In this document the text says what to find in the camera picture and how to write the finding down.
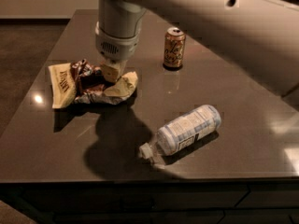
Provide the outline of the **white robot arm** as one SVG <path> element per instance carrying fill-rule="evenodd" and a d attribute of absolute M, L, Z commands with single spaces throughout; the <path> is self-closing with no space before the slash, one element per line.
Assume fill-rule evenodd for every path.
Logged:
<path fill-rule="evenodd" d="M 175 24 L 268 90 L 296 98 L 299 9 L 279 0 L 124 0 Z"/>

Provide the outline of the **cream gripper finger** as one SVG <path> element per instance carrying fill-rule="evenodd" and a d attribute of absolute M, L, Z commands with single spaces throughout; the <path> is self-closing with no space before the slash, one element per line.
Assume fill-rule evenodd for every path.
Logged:
<path fill-rule="evenodd" d="M 102 63 L 100 63 L 100 68 L 105 81 L 110 83 L 116 83 L 123 75 L 126 64 L 126 60 L 113 61 L 110 59 L 106 59 Z"/>

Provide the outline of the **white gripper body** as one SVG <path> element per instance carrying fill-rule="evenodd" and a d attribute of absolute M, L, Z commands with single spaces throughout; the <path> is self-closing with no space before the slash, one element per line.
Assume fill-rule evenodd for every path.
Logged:
<path fill-rule="evenodd" d="M 135 53 L 139 35 L 131 38 L 118 38 L 107 35 L 100 29 L 99 23 L 95 26 L 95 44 L 98 52 L 113 61 L 128 60 Z"/>

